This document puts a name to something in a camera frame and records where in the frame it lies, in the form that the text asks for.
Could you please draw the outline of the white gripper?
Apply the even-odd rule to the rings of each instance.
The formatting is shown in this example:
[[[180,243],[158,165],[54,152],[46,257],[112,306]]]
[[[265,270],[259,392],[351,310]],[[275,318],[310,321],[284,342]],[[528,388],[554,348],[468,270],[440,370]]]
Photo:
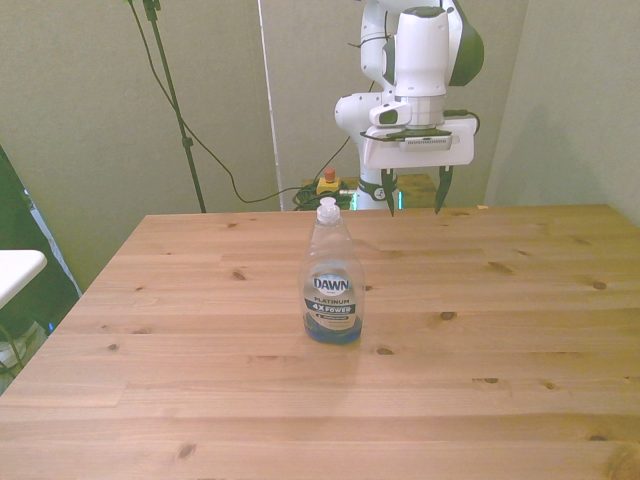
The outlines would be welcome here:
[[[439,167],[434,212],[438,214],[448,195],[453,166],[468,165],[474,158],[476,119],[448,118],[436,129],[418,132],[403,127],[369,127],[362,160],[369,169],[382,169],[381,186],[391,216],[395,215],[397,177],[393,169]]]

